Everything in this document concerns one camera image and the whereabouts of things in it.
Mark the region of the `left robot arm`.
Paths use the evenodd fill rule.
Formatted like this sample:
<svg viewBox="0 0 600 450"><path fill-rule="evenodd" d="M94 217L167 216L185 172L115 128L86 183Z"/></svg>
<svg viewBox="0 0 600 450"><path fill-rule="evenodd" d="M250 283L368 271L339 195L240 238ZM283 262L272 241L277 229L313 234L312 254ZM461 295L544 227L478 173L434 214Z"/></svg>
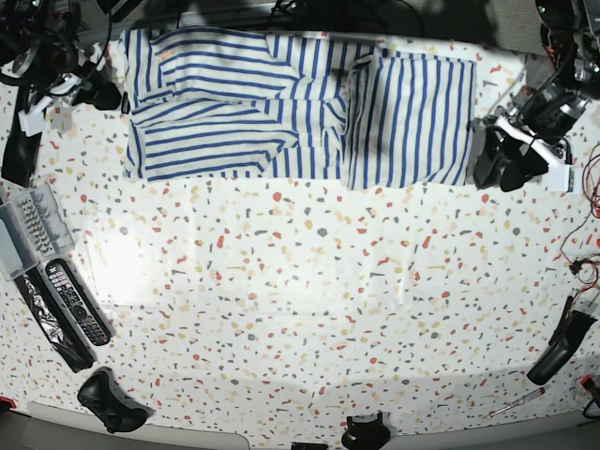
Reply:
<svg viewBox="0 0 600 450"><path fill-rule="evenodd" d="M520 189L543 177L550 190L576 192L576 168L566 134L599 98L599 4L539 1L540 35L553 73L521 89L521 103L497 107L474 123L479 134L472 180L479 189Z"/></svg>

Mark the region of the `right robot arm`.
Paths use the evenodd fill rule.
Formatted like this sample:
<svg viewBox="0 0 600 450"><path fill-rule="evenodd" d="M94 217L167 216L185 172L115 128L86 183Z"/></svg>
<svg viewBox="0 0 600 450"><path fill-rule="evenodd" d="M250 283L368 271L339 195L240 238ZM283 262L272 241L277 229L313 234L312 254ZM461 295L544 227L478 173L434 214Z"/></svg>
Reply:
<svg viewBox="0 0 600 450"><path fill-rule="evenodd" d="M121 93L108 75L111 12L106 18L104 42L85 49L78 37L78 9L56 13L52 1L1 3L1 64L11 64L1 83L18 89L15 128L23 136L44 130L45 112L56 100L100 111L120 106Z"/></svg>

